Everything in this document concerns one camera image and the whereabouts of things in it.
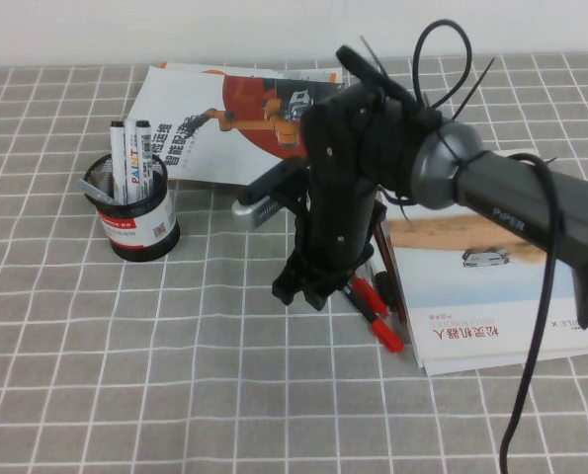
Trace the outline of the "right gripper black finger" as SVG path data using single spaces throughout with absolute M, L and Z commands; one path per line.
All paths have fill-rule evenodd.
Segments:
M 346 277 L 321 278 L 305 285 L 305 301 L 315 310 L 320 311 L 327 299 L 335 292 L 341 291 L 347 284 Z
M 291 304 L 298 293 L 311 304 L 312 295 L 306 287 L 312 280 L 312 273 L 296 269 L 283 269 L 272 284 L 272 294 L 284 304 Z

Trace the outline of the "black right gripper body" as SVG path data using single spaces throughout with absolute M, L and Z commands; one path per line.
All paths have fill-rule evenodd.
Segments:
M 372 254 L 377 185 L 359 152 L 378 94 L 347 88 L 303 113 L 309 200 L 294 205 L 294 250 L 274 287 L 342 287 Z

